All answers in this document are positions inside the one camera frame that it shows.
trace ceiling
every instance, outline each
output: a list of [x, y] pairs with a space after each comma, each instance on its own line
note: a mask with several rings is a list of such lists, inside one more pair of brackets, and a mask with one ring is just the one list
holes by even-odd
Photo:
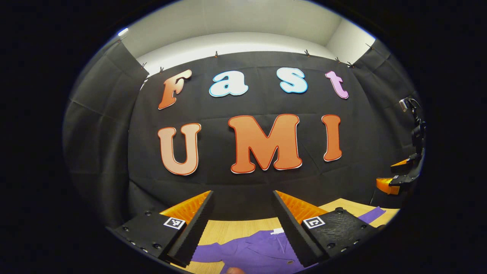
[[129, 26], [124, 45], [138, 58], [192, 37], [262, 32], [326, 46], [340, 22], [341, 16], [305, 0], [180, 0]]

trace purple shirt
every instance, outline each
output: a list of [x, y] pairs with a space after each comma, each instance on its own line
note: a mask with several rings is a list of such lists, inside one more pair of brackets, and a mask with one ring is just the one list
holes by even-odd
[[[376, 207], [358, 217], [370, 223], [384, 214]], [[191, 261], [219, 262], [225, 265], [220, 274], [230, 267], [238, 267], [249, 274], [293, 274], [303, 269], [285, 233], [271, 235], [273, 230], [258, 231], [249, 237], [231, 240], [223, 245], [218, 243], [200, 245]]]

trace light blue letter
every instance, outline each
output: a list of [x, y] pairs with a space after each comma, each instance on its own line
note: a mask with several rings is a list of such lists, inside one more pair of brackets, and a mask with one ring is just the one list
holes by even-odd
[[284, 82], [280, 83], [286, 93], [303, 93], [308, 89], [308, 83], [303, 79], [304, 73], [296, 68], [280, 68], [277, 77]]
[[226, 71], [213, 78], [214, 83], [210, 87], [210, 95], [213, 97], [223, 97], [231, 94], [233, 96], [242, 95], [248, 90], [244, 83], [244, 74], [240, 71]]

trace white wall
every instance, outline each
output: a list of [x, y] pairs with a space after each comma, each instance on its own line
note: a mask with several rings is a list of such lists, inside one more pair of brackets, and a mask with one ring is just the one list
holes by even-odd
[[375, 37], [352, 22], [342, 19], [326, 48], [334, 53], [334, 58], [338, 57], [344, 63], [353, 64], [369, 49], [366, 44], [372, 45], [374, 42]]
[[142, 55], [137, 58], [137, 61], [141, 64], [147, 62], [144, 68], [151, 76], [158, 73], [160, 67], [166, 70], [189, 61], [214, 56], [215, 51], [218, 51], [218, 55], [249, 51], [284, 51], [304, 54], [306, 49], [313, 56], [330, 59], [336, 57], [321, 45], [294, 37], [259, 32], [229, 32], [172, 43]]

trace orange letter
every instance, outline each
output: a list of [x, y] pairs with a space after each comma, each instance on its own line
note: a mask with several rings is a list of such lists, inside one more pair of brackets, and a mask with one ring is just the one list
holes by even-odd
[[233, 173], [251, 173], [255, 165], [250, 162], [250, 152], [255, 156], [263, 170], [267, 170], [272, 157], [279, 148], [274, 168], [277, 170], [298, 168], [302, 160], [298, 156], [298, 141], [296, 127], [299, 117], [293, 114], [277, 116], [267, 137], [252, 116], [237, 116], [228, 120], [228, 125], [235, 130], [237, 160], [232, 165]]
[[191, 123], [181, 127], [181, 133], [186, 139], [186, 162], [179, 163], [174, 159], [172, 149], [172, 138], [176, 134], [173, 127], [162, 128], [157, 135], [161, 140], [161, 158], [162, 164], [170, 172], [177, 175], [190, 175], [198, 167], [198, 144], [196, 143], [196, 134], [201, 130], [201, 125]]
[[164, 93], [162, 94], [162, 101], [159, 104], [159, 110], [167, 108], [176, 102], [176, 98], [172, 96], [173, 92], [179, 94], [184, 85], [182, 78], [188, 79], [189, 77], [191, 77], [191, 70], [188, 69], [164, 81]]
[[338, 160], [341, 157], [340, 139], [338, 134], [338, 125], [340, 117], [336, 115], [325, 115], [321, 121], [326, 126], [326, 152], [323, 158], [327, 162]]

